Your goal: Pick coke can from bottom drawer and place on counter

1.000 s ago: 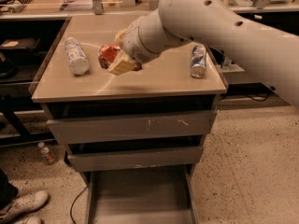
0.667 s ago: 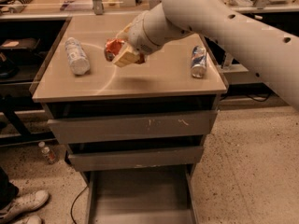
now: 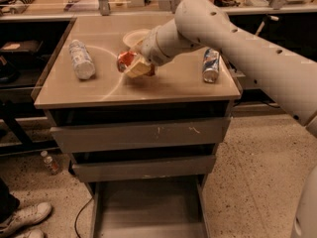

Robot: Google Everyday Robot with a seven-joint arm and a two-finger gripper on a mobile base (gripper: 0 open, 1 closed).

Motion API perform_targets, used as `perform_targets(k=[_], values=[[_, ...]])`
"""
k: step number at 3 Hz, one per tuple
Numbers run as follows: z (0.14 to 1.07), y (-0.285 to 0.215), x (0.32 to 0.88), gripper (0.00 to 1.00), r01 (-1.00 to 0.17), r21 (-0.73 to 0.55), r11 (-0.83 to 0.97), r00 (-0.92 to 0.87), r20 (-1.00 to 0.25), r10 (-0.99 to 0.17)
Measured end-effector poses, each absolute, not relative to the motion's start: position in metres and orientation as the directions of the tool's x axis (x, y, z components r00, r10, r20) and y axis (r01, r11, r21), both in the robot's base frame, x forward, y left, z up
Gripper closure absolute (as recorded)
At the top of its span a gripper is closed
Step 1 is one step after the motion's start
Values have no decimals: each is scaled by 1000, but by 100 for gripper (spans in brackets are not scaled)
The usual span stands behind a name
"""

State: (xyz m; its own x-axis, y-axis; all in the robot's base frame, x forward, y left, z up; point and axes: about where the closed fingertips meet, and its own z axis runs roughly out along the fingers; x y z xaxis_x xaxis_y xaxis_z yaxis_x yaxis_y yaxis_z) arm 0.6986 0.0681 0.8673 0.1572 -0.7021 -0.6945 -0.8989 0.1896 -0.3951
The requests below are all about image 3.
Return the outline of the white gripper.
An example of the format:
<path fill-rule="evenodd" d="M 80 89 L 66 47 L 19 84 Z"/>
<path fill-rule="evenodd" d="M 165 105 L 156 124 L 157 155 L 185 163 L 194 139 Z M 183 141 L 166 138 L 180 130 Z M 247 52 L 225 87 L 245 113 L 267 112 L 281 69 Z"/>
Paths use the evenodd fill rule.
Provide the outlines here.
<path fill-rule="evenodd" d="M 158 26 L 150 30 L 146 36 L 135 42 L 130 50 L 140 50 L 141 55 L 134 56 L 126 63 L 124 73 L 130 78 L 149 74 L 151 64 L 162 66 L 172 60 L 168 54 L 171 31 L 165 26 Z"/>

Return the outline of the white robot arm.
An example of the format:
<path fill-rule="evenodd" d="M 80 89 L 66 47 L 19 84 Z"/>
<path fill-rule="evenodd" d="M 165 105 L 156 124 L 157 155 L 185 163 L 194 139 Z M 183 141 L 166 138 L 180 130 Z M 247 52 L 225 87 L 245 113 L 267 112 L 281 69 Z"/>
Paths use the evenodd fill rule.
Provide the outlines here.
<path fill-rule="evenodd" d="M 316 63 L 238 28 L 208 0 L 180 2 L 173 20 L 153 28 L 132 45 L 136 56 L 127 72 L 146 74 L 152 66 L 162 66 L 201 47 L 223 54 L 317 136 Z"/>

